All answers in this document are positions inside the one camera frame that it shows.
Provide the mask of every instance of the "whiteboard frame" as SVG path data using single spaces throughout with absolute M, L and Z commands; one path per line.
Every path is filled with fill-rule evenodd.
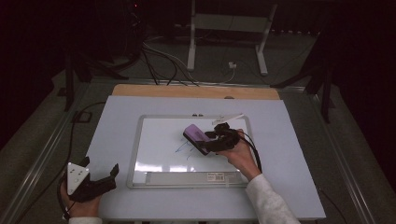
M 248 184 L 248 180 L 235 168 L 234 173 L 239 173 L 241 178 L 243 179 L 243 183 L 213 183 L 213 184 L 204 184 L 204 185 L 197 185 L 197 184 L 185 184 L 185 185 L 159 185 L 159 186 L 153 186 L 153 185 L 145 185 L 144 183 L 142 184 L 136 184 L 134 183 L 134 172 L 135 172 L 135 164 L 138 156 L 138 149 L 140 146 L 140 139 L 141 139 L 141 134 L 143 130 L 143 125 L 144 125 L 144 120 L 145 119 L 218 119 L 218 116 L 175 116 L 175 115 L 142 115 L 139 118 L 139 121 L 136 126 L 136 135 L 134 139 L 134 145 L 133 145 L 133 151 L 132 151 L 132 158 L 130 162 L 130 168 L 128 172 L 128 177 L 127 177 L 127 187 L 129 189 L 202 189 L 202 188 L 245 188 Z M 246 124 L 246 134 L 250 137 L 250 139 L 254 142 L 254 138 L 252 136 L 252 131 L 250 128 L 250 123 L 249 119 L 247 116 L 243 116 L 238 119 L 243 119 Z M 185 172 L 185 173 L 192 173 L 194 175 L 196 174 L 207 174 L 207 173 L 214 173 L 213 172 Z

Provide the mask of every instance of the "white triangular marker plate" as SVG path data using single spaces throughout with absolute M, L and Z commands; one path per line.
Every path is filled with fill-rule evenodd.
M 88 168 L 69 162 L 67 165 L 67 194 L 72 195 L 89 173 Z
M 225 122 L 227 122 L 227 121 L 229 121 L 229 120 L 232 120 L 232 119 L 239 119 L 239 118 L 241 118 L 241 117 L 243 117 L 243 116 L 244 116 L 244 114 L 238 114 L 238 115 L 221 115 L 221 116 L 219 116 L 215 121 L 212 122 L 212 125 L 218 125 L 218 124 L 221 124 L 221 123 L 225 123 Z

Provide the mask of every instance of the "person's left hand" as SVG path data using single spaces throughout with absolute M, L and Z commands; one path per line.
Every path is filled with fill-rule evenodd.
M 70 217 L 98 217 L 98 209 L 102 195 L 85 203 L 70 201 L 65 181 L 61 186 L 61 195 L 67 206 L 66 209 L 69 209 L 68 212 Z

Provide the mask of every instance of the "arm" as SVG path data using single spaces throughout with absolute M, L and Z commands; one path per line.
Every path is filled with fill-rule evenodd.
M 239 130 L 239 134 L 245 137 L 242 130 Z M 270 183 L 260 172 L 245 141 L 240 140 L 235 148 L 220 151 L 218 154 L 227 157 L 228 162 L 240 170 L 249 181 L 246 189 L 247 196 L 261 224 L 300 223 L 282 197 L 274 192 Z
M 64 182 L 62 183 L 61 194 L 69 209 L 69 224 L 102 224 L 102 219 L 98 217 L 99 203 L 102 196 L 85 203 L 70 201 Z

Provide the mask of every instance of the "hand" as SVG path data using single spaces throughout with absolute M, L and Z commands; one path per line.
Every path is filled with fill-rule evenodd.
M 243 130 L 239 129 L 237 131 L 239 136 L 245 139 Z M 239 140 L 233 149 L 219 151 L 217 153 L 227 157 L 228 162 L 240 170 L 248 181 L 262 173 L 254 162 L 248 143 L 242 139 Z
M 70 217 L 98 217 L 99 203 L 102 195 L 85 203 L 70 201 L 69 195 L 67 194 L 67 187 L 65 181 L 62 183 L 61 186 L 61 195 L 64 199 L 64 203 L 69 209 L 68 212 Z

